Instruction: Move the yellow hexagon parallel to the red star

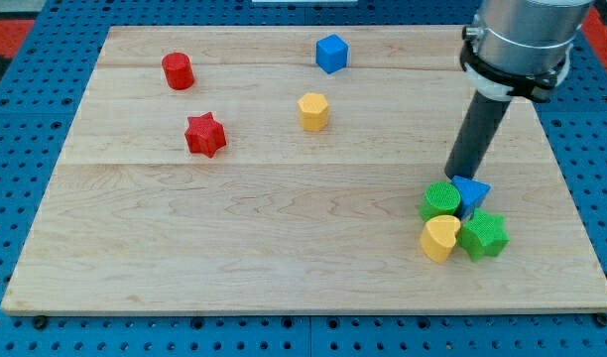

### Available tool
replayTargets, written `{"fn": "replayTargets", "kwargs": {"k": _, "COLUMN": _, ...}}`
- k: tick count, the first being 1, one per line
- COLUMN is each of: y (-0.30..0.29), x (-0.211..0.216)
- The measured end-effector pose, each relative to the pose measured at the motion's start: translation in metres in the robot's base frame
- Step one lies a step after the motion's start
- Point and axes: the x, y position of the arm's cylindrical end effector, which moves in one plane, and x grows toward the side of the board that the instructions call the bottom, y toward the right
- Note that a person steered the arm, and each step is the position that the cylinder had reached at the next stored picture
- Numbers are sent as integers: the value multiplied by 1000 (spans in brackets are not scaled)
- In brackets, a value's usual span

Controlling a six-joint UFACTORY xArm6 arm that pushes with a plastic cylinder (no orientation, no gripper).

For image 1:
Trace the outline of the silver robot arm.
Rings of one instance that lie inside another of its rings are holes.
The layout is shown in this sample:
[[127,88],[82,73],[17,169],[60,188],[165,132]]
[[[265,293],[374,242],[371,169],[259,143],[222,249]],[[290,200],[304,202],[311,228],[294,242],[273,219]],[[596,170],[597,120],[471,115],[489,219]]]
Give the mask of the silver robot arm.
[[484,0],[462,30],[460,65],[494,101],[549,101],[570,70],[570,51],[592,0]]

